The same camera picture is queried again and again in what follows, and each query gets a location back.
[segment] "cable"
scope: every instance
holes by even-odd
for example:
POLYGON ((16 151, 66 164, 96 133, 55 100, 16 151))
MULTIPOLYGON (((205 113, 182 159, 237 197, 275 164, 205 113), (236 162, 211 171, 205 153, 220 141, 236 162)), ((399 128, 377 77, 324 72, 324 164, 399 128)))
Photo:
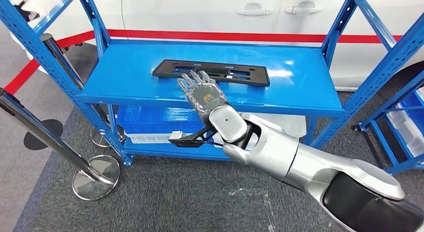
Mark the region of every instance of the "cable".
POLYGON ((203 141, 203 140, 195 140, 195 141, 202 142, 202 143, 205 143, 205 144, 210 144, 210 145, 224 146, 223 144, 216 143, 216 142, 213 142, 213 141, 203 141))

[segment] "lower shelf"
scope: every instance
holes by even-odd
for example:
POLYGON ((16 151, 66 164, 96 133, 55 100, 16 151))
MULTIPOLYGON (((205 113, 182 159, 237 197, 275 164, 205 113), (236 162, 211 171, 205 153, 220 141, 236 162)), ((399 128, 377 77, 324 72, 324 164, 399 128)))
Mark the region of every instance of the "lower shelf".
POLYGON ((133 144, 126 140, 124 152, 130 155, 165 156, 186 159, 230 161, 221 148, 203 145, 200 148, 179 148, 173 144, 133 144))

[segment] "blue plastic bin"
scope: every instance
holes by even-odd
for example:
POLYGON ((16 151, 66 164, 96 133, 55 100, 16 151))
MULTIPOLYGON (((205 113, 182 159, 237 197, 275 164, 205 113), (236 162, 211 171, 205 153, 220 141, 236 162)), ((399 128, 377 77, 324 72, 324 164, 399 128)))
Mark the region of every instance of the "blue plastic bin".
MULTIPOLYGON (((406 97, 404 100, 400 102, 402 107, 413 107, 413 106, 423 106, 423 102, 417 93, 413 92, 411 95, 406 97)), ((412 121, 416 124, 418 129, 424 135, 424 109, 418 110, 406 110, 408 116, 412 119, 412 121)))
POLYGON ((116 123, 126 134, 194 133, 204 127, 192 109, 119 106, 116 123))

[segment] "white car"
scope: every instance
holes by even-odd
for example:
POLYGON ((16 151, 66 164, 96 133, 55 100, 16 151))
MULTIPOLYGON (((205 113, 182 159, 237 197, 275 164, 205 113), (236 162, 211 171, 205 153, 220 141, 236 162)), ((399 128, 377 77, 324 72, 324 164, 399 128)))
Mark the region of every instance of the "white car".
MULTIPOLYGON (((19 5, 24 0, 11 1, 19 5)), ((21 9, 40 15, 29 22, 34 27, 58 1, 26 0, 21 9)), ((227 32, 201 33, 201 36, 212 41, 246 38, 249 42, 309 46, 321 45, 343 1, 95 0, 108 29, 143 30, 146 38, 187 40, 196 35, 193 32, 227 32)), ((424 0, 367 1, 396 36, 402 36, 424 11, 424 0)), ((57 40, 92 29, 79 0, 74 0, 46 32, 57 40)), ((330 73, 336 88, 357 89, 386 52, 382 44, 376 43, 375 32, 365 17, 356 10, 337 44, 332 61, 330 73)), ((404 67, 422 60, 423 49, 404 67)))

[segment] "robot finger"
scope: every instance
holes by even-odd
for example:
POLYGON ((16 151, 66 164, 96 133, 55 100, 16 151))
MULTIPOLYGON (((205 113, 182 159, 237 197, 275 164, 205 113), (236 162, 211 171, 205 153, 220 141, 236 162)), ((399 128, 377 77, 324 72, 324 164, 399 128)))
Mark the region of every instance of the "robot finger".
POLYGON ((178 79, 177 83, 184 93, 187 93, 189 91, 189 89, 186 87, 186 84, 184 83, 184 80, 178 79))
POLYGON ((196 87, 196 85, 194 84, 192 79, 187 74, 183 73, 181 76, 184 78, 184 80, 187 82, 187 84, 190 86, 190 88, 196 87))
POLYGON ((195 81, 200 84, 204 81, 202 81, 202 79, 199 77, 199 75, 197 73, 195 73, 194 71, 190 71, 191 76, 195 79, 195 81))
POLYGON ((201 74, 203 81, 209 81, 211 79, 205 71, 201 70, 199 73, 201 74))

